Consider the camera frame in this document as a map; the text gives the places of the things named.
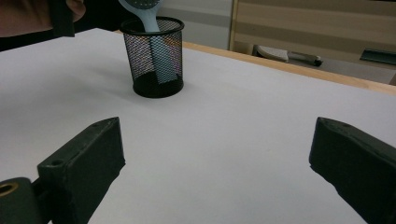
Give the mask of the black mesh pen holder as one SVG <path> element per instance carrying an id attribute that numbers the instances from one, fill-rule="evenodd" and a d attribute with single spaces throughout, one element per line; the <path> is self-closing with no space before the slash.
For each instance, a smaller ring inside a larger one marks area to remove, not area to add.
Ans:
<path id="1" fill-rule="evenodd" d="M 139 19 L 124 21 L 123 33 L 134 92 L 164 98 L 183 89 L 182 30 L 184 23 L 158 17 L 159 32 L 148 33 Z"/>

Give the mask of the black caster base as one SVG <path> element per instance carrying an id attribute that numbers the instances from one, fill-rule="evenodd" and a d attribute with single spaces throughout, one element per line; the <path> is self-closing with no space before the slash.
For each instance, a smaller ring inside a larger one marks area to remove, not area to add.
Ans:
<path id="1" fill-rule="evenodd" d="M 320 67 L 323 64 L 323 61 L 321 60 L 321 58 L 316 55 L 309 55 L 309 54 L 304 54 L 304 53 L 300 53 L 300 52 L 289 51 L 288 56 L 293 60 L 297 60 L 300 62 L 306 62 L 306 63 L 312 64 L 316 67 Z"/>

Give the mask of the light blue hairbrush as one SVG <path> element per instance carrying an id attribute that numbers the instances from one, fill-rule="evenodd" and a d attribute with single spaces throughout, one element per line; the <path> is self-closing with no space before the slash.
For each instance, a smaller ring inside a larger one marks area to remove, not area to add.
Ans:
<path id="1" fill-rule="evenodd" d="M 168 48 L 163 38 L 155 35 L 160 32 L 156 16 L 163 0 L 119 0 L 119 2 L 142 21 L 145 32 L 151 35 L 149 46 L 158 82 L 164 84 L 177 80 L 177 74 L 172 70 L 172 62 L 168 58 Z"/>

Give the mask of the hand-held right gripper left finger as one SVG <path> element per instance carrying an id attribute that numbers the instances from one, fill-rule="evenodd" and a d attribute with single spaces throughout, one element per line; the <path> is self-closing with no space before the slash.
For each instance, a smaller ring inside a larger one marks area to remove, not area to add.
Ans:
<path id="1" fill-rule="evenodd" d="M 40 162 L 53 224 L 88 224 L 124 165 L 119 118 L 95 122 Z"/>

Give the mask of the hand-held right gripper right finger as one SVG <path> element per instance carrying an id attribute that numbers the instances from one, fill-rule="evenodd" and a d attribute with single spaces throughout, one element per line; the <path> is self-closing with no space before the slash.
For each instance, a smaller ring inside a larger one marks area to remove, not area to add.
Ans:
<path id="1" fill-rule="evenodd" d="M 368 224 L 396 224 L 396 148 L 334 119 L 316 122 L 310 167 Z"/>

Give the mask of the wooden office desk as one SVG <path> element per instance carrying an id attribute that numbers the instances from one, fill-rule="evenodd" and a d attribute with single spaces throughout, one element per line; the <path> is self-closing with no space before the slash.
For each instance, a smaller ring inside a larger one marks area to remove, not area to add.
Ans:
<path id="1" fill-rule="evenodd" d="M 391 69 L 361 60 L 365 49 L 396 52 L 396 0 L 233 0 L 229 49 L 254 45 Z"/>

